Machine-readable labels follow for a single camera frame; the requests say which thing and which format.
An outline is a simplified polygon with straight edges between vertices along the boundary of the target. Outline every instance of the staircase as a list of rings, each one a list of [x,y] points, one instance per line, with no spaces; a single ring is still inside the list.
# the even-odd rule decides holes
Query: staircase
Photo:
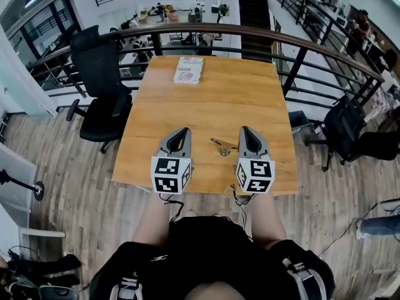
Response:
[[[268,0],[239,0],[240,22],[242,26],[250,26],[261,29],[271,29],[269,22]],[[242,37],[242,48],[271,53],[272,42],[261,37]],[[271,58],[261,55],[249,55],[242,53],[243,59],[271,62]]]

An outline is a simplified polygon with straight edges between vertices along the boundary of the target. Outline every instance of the black and white marker cube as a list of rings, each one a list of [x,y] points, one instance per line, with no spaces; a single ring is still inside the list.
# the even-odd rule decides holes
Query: black and white marker cube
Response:
[[[192,171],[191,158],[151,157],[151,182],[155,193],[182,194]]]
[[[244,193],[268,193],[275,180],[275,161],[239,158],[236,177]]]

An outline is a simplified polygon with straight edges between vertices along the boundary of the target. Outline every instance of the wooden floor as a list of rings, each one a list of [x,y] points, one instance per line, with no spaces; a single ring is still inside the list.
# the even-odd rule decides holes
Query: wooden floor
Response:
[[[65,117],[65,110],[56,119],[13,116],[6,145],[37,164],[37,179],[46,185],[44,200],[32,203],[32,228],[66,232],[65,239],[40,238],[31,245],[42,259],[65,251],[75,254],[83,263],[84,286],[116,248],[132,238],[148,196],[110,180],[118,144],[100,154],[100,144],[79,138],[81,119],[66,122]],[[399,158],[387,162],[362,157],[341,166],[335,157],[331,169],[323,173],[325,147],[306,147],[301,135],[295,146],[299,194],[278,197],[276,203],[289,238],[303,248],[319,254],[352,218],[364,215],[378,201],[399,196]],[[198,215],[239,219],[231,197],[185,194],[183,198],[184,212],[192,209]],[[247,213],[248,230],[251,215]],[[384,213],[376,209],[370,216],[377,215]],[[390,277],[373,270],[398,269],[400,245],[393,237],[357,241],[354,232],[355,226],[322,255],[335,276],[335,299],[366,299]]]

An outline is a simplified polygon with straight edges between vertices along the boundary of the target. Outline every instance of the chair armrest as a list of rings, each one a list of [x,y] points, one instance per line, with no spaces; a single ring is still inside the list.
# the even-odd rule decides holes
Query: chair armrest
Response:
[[[122,113],[124,107],[126,106],[126,99],[129,94],[123,93],[118,95],[117,101],[115,102],[114,109],[112,110],[112,117],[116,118]]]
[[[80,99],[74,100],[71,107],[69,107],[66,121],[71,121],[73,119],[73,116],[75,113],[78,113],[82,117],[84,117],[86,115],[86,111],[83,111],[82,109],[78,108],[79,101],[80,101]]]

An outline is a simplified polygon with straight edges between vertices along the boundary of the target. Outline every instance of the shoe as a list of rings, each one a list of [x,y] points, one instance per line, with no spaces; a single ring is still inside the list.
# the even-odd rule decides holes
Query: shoe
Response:
[[[185,218],[193,218],[193,217],[197,217],[198,214],[195,213],[193,210],[189,210],[186,214],[185,214]]]
[[[363,221],[362,219],[357,220],[357,230],[356,230],[356,239],[357,240],[362,240],[367,236],[366,233],[361,232],[360,225],[361,225],[362,221]]]

